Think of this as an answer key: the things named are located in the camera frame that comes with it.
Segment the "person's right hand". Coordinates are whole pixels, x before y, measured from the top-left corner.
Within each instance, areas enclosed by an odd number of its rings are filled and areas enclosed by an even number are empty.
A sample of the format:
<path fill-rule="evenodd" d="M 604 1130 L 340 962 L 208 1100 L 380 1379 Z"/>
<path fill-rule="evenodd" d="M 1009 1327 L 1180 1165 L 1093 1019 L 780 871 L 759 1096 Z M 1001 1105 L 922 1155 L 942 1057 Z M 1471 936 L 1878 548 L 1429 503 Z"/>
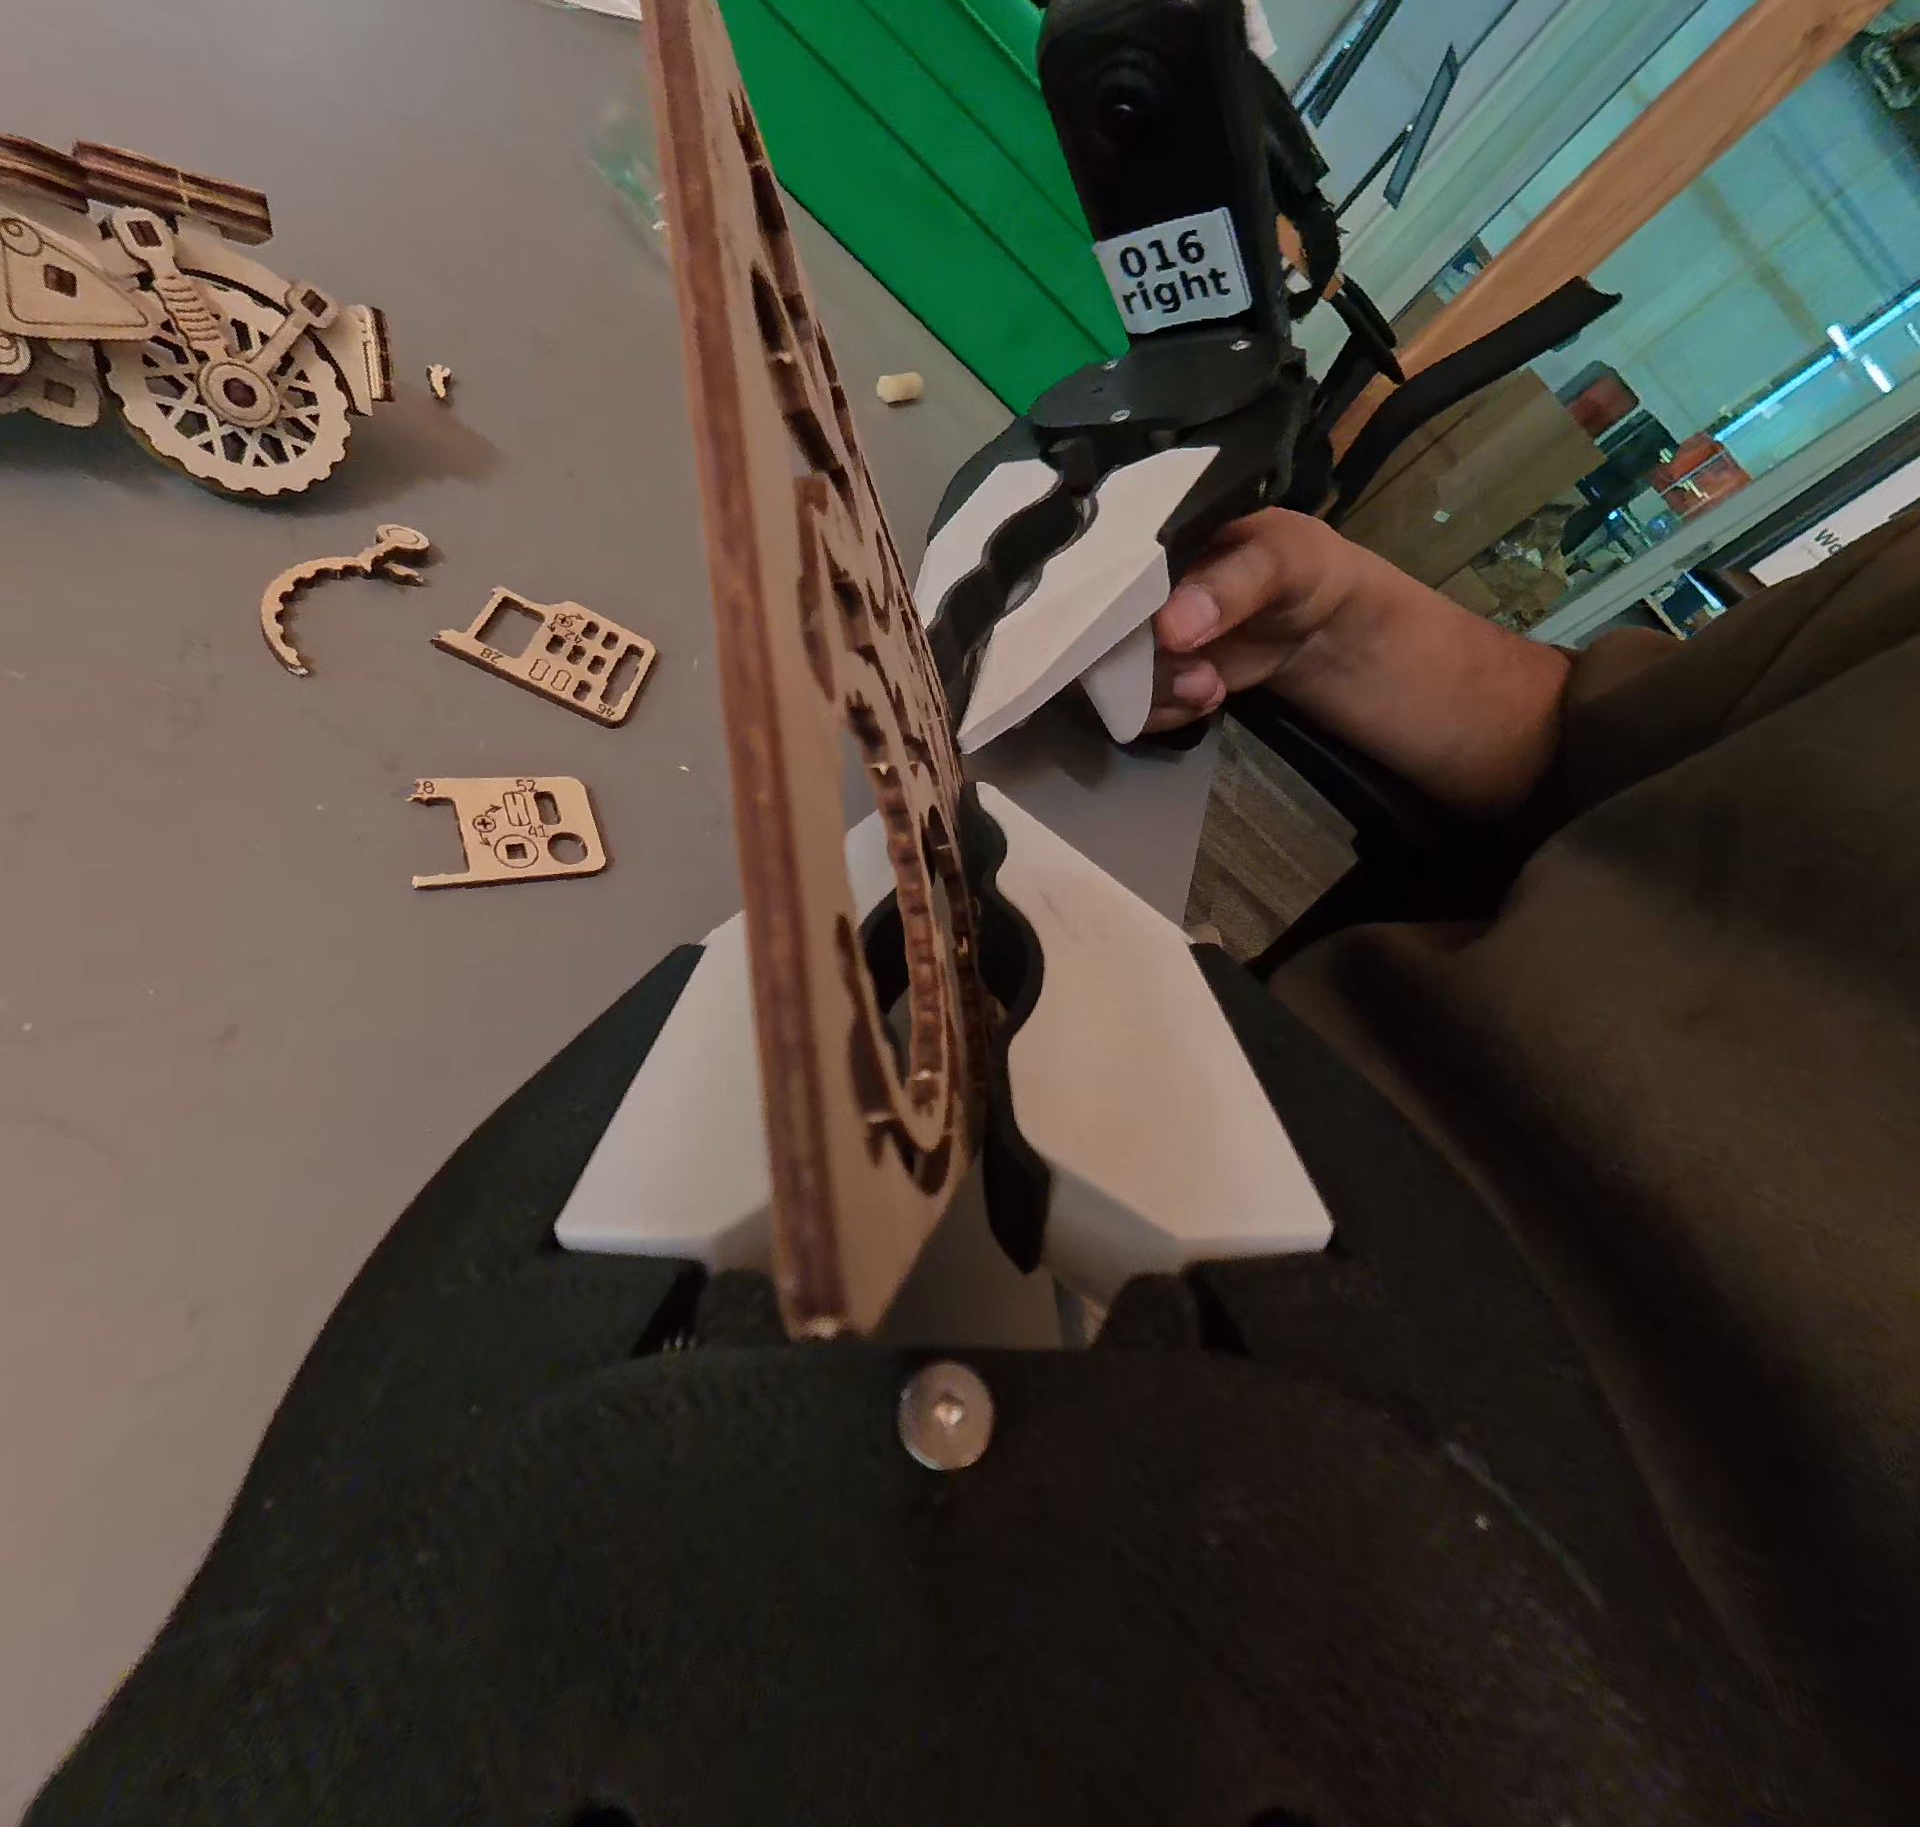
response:
<path fill-rule="evenodd" d="M 1500 633 L 1316 518 L 1231 523 L 1154 619 L 1149 733 L 1265 689 L 1436 801 L 1484 799 L 1476 668 Z"/>

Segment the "person's right forearm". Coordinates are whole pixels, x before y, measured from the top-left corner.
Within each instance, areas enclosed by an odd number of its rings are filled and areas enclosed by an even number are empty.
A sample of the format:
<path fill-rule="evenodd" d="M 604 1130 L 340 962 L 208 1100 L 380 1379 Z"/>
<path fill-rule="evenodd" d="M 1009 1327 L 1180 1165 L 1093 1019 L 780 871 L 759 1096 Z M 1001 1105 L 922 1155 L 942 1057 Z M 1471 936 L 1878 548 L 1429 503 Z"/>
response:
<path fill-rule="evenodd" d="M 1914 909 L 1916 637 L 1916 512 L 1685 644 L 1606 633 L 1574 661 L 1546 781 L 1467 850 L 1449 916 L 1571 865 L 1749 922 Z"/>

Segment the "plywood puzzle sheet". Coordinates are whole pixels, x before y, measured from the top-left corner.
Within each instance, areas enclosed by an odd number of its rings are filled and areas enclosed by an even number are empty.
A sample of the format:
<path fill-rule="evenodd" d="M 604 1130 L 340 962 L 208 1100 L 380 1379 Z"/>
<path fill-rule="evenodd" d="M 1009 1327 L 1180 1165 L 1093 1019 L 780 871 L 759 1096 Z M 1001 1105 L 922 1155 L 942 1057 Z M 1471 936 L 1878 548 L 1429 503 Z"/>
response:
<path fill-rule="evenodd" d="M 787 1333 L 870 1335 L 979 1157 L 979 810 L 716 0 L 642 0 Z"/>

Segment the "framed white sign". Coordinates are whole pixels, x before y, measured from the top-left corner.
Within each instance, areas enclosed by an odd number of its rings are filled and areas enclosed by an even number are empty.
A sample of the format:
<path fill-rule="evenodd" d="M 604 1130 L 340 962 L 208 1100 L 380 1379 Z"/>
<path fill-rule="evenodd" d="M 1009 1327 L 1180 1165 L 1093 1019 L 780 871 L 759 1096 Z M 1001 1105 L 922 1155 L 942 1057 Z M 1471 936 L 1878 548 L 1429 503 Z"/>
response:
<path fill-rule="evenodd" d="M 1804 574 L 1844 553 L 1849 543 L 1866 538 L 1890 518 L 1905 514 L 1916 501 L 1919 492 L 1914 488 L 1869 490 L 1787 543 L 1752 560 L 1743 572 L 1765 589 L 1786 585 L 1796 574 Z"/>

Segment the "wooden plate with many holes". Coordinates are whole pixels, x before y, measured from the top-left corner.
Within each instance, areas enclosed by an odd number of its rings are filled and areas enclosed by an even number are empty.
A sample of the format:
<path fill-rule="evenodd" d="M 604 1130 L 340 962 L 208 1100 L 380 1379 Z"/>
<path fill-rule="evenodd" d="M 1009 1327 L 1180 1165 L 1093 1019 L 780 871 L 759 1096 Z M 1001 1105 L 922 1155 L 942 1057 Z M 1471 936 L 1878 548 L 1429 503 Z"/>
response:
<path fill-rule="evenodd" d="M 445 653 L 591 723 L 628 723 L 659 646 L 580 600 L 540 602 L 495 587 L 465 630 L 435 633 Z"/>

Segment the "wooden beam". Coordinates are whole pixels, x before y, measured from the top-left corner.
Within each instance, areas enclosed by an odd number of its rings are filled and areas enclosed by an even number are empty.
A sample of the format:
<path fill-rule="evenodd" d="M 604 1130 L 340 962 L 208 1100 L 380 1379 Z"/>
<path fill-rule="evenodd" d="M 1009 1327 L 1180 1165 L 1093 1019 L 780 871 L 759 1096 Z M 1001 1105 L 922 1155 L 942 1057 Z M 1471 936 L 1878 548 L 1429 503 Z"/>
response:
<path fill-rule="evenodd" d="M 1397 339 L 1408 380 L 1596 270 L 1894 0 L 1559 0 L 1471 88 L 1401 208 L 1351 270 L 1408 311 L 1481 242 L 1492 257 Z"/>

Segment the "green panel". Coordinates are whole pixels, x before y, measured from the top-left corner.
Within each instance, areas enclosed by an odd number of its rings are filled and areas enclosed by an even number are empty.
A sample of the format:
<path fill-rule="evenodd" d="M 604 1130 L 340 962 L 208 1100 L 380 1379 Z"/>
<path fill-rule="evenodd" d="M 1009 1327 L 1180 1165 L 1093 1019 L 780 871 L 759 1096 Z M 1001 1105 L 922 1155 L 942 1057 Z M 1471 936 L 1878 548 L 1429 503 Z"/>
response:
<path fill-rule="evenodd" d="M 780 185 L 1007 406 L 1125 348 L 1034 0 L 719 0 Z"/>

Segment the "curved wooden hook piece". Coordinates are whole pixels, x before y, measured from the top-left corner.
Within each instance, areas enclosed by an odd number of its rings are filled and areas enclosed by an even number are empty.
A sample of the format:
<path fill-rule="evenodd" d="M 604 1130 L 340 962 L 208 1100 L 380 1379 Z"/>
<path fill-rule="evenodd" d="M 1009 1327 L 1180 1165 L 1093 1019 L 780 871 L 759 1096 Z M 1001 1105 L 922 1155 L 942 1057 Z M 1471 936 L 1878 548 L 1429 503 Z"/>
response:
<path fill-rule="evenodd" d="M 311 663 L 291 630 L 299 598 L 325 583 L 373 580 L 394 587 L 420 587 L 433 564 L 435 543 L 420 528 L 403 523 L 380 523 L 373 543 L 351 553 L 301 560 L 277 574 L 261 592 L 258 619 L 272 660 L 291 677 L 310 678 Z"/>

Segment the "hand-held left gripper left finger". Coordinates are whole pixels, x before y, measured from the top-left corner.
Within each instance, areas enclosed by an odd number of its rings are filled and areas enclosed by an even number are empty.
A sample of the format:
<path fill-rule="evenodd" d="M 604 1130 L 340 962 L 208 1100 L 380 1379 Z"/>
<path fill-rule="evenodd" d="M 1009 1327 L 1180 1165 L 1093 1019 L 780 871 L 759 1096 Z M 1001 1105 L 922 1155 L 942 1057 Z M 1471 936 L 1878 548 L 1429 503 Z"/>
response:
<path fill-rule="evenodd" d="M 742 913 L 715 927 L 556 1238 L 586 1254 L 771 1264 L 771 1178 Z"/>

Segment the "grey desk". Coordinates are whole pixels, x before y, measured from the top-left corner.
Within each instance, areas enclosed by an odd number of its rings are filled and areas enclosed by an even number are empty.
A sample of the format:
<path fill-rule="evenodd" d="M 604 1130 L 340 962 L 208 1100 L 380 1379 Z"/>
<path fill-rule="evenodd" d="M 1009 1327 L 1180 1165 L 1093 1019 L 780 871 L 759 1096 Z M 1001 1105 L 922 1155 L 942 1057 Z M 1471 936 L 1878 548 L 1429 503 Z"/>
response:
<path fill-rule="evenodd" d="M 270 194 L 396 400 L 280 505 L 4 418 L 4 1823 L 175 1611 L 370 1250 L 739 909 L 676 288 L 586 156 L 634 24 L 539 0 L 4 0 L 4 133 Z M 450 400 L 427 389 L 452 368 Z M 261 592 L 373 543 L 420 587 Z M 660 660 L 591 723 L 435 646 L 495 587 Z M 416 890 L 419 780 L 576 777 L 598 875 Z"/>

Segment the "wooden motorcycle model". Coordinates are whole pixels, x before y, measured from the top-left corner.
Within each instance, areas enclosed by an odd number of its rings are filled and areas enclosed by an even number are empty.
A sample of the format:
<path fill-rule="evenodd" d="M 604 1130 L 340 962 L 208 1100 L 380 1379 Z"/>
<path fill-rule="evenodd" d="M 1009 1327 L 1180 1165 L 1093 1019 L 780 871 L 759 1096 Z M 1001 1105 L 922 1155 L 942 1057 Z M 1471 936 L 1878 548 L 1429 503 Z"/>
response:
<path fill-rule="evenodd" d="M 2 412 L 93 426 L 114 404 L 157 458 L 284 498 L 394 397 L 389 320 L 252 255 L 260 188 L 96 141 L 2 136 Z"/>

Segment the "red storage box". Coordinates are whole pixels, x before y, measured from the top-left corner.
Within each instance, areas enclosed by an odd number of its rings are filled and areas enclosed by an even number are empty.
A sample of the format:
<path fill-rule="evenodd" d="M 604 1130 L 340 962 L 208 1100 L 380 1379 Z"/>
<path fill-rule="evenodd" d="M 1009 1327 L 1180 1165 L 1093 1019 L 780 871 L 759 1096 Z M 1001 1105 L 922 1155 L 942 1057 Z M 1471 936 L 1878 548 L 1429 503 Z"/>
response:
<path fill-rule="evenodd" d="M 1754 480 L 1720 434 L 1697 431 L 1661 456 L 1648 472 L 1648 483 L 1675 518 L 1686 520 L 1749 488 Z"/>

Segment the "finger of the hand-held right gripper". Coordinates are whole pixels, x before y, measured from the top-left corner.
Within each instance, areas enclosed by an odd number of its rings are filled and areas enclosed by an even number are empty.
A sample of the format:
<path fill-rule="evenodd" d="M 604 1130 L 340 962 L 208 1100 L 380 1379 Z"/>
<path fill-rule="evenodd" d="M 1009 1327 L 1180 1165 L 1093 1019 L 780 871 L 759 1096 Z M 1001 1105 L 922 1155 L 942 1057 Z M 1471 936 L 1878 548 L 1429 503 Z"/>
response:
<path fill-rule="evenodd" d="M 1080 541 L 1098 480 L 997 462 L 930 533 L 916 583 L 917 668 L 942 689 L 1060 689 L 1082 617 Z"/>
<path fill-rule="evenodd" d="M 958 745 L 974 754 L 1080 685 L 1109 737 L 1143 737 L 1156 697 L 1152 619 L 1170 596 L 1159 538 L 1219 447 L 1166 447 L 1105 476 L 1093 517 L 990 630 Z"/>

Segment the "cardboard box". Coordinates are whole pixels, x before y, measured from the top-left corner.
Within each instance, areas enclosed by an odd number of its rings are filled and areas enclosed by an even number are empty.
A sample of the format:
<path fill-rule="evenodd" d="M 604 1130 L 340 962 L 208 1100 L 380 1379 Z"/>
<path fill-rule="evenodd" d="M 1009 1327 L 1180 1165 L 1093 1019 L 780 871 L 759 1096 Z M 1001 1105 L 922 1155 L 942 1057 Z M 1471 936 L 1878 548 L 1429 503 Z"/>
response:
<path fill-rule="evenodd" d="M 1537 370 L 1522 368 L 1423 424 L 1332 523 L 1440 587 L 1601 466 L 1595 437 Z"/>

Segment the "wooden plate with round hole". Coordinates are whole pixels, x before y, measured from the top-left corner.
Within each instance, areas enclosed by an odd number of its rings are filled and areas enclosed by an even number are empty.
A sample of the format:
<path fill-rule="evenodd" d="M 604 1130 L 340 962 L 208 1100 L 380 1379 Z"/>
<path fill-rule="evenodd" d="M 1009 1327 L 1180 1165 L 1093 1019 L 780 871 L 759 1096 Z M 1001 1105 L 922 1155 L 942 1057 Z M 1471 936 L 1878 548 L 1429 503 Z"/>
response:
<path fill-rule="evenodd" d="M 452 808 L 463 846 L 457 871 L 415 875 L 416 890 L 588 879 L 610 865 L 598 808 L 576 777 L 419 780 L 408 804 Z"/>

